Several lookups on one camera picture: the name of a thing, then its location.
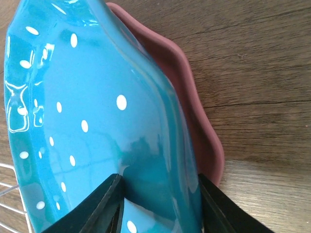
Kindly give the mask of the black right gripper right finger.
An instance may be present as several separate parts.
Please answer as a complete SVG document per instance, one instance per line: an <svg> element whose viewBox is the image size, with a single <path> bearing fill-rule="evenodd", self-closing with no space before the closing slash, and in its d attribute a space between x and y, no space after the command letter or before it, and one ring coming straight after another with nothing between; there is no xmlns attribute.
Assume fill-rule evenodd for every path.
<svg viewBox="0 0 311 233"><path fill-rule="evenodd" d="M273 233L235 204L204 174L199 174L205 233Z"/></svg>

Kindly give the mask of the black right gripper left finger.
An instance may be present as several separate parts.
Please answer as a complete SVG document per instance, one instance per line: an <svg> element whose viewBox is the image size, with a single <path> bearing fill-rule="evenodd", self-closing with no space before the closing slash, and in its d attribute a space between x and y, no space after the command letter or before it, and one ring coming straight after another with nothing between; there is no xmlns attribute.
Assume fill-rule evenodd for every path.
<svg viewBox="0 0 311 233"><path fill-rule="evenodd" d="M119 233L124 211L124 179L110 175L77 207L45 233Z"/></svg>

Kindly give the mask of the teal polka dot plate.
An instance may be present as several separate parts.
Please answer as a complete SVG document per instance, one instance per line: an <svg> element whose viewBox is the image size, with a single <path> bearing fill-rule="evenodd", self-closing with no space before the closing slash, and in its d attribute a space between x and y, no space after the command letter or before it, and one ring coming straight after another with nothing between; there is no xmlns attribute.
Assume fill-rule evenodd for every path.
<svg viewBox="0 0 311 233"><path fill-rule="evenodd" d="M4 105L36 232L122 175L124 233L199 233L201 197L176 91L100 0L22 0L8 27Z"/></svg>

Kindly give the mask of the pink polka dot plate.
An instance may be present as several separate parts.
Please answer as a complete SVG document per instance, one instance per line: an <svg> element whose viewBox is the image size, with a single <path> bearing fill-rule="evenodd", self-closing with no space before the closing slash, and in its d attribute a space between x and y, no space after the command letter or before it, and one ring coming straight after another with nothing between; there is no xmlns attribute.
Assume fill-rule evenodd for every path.
<svg viewBox="0 0 311 233"><path fill-rule="evenodd" d="M198 172L219 186L225 166L224 150L200 102L185 53L176 43L147 28L119 5L109 2L107 6L146 48L173 84L190 130Z"/></svg>

